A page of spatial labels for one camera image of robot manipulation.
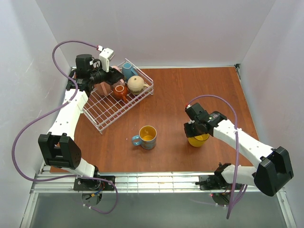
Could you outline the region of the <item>blue mug with yellow inside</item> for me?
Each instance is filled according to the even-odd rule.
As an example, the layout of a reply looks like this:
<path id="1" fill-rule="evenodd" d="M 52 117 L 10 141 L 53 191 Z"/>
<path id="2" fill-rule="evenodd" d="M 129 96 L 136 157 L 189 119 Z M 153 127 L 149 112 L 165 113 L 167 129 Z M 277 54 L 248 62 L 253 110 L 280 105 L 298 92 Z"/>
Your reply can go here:
<path id="1" fill-rule="evenodd" d="M 156 146 L 157 131 L 154 127 L 147 125 L 143 126 L 138 135 L 132 138 L 134 146 L 141 146 L 146 150 L 151 150 Z"/>

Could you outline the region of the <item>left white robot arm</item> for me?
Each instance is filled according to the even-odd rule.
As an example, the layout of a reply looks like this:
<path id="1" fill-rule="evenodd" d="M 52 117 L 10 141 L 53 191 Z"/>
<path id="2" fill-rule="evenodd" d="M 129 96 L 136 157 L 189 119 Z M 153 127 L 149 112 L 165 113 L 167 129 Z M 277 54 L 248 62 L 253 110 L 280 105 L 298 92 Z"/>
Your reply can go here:
<path id="1" fill-rule="evenodd" d="M 69 75 L 65 91 L 67 105 L 60 109 L 48 133 L 38 138 L 46 165 L 78 176 L 96 176 L 98 168 L 82 158 L 74 137 L 79 117 L 94 86 L 102 82 L 112 86 L 124 77 L 119 70 L 110 67 L 113 56 L 113 50 L 106 48 L 100 52 L 98 59 L 90 54 L 76 57 L 76 69 Z"/>

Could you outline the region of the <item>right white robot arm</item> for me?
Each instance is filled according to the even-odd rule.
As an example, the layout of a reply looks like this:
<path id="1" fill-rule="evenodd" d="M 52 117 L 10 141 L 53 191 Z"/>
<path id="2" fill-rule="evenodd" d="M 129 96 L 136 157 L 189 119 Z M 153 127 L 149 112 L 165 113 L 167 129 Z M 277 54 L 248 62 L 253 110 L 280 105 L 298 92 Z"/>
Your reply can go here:
<path id="1" fill-rule="evenodd" d="M 231 163 L 220 165 L 214 172 L 220 186 L 244 184 L 257 187 L 263 194 L 274 196 L 294 176 L 289 152 L 279 146 L 273 148 L 235 128 L 226 116 L 218 111 L 208 113 L 199 103 L 188 105 L 185 112 L 190 121 L 184 124 L 187 138 L 208 134 L 246 157 L 251 166 L 236 167 Z"/>

